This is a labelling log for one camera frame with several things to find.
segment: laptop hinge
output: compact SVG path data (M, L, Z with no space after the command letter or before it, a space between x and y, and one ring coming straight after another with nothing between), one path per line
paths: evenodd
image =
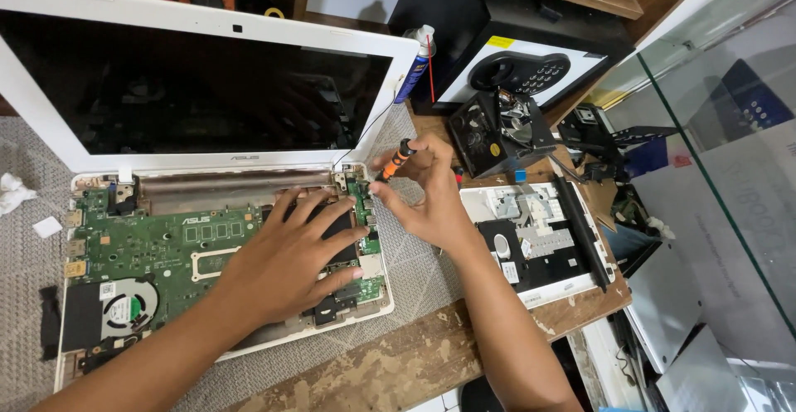
M133 183L133 168L130 166L119 167L119 183Z

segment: laptop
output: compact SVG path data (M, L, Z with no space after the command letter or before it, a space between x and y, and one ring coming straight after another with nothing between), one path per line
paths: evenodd
M362 162L419 47L163 0L0 0L0 93L76 173L56 390L194 305L296 185L357 197L325 236L371 232L319 277L364 277L221 359L392 312Z

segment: wooden desk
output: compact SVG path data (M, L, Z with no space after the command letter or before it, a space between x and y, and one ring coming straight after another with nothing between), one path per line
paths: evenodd
M412 118L418 134L434 132L450 140L441 117L412 114ZM572 164L563 147L556 151L556 157ZM549 182L552 174L548 160L527 169L529 183ZM472 180L465 175L463 179L463 187L506 184L505 176ZM616 262L605 237L602 242L608 250L609 261ZM606 294L594 288L530 312L552 342L630 303L630 291L617 271L617 279L608 286ZM224 411L396 412L442 395L481 375L483 369L470 316L464 300L459 300Z

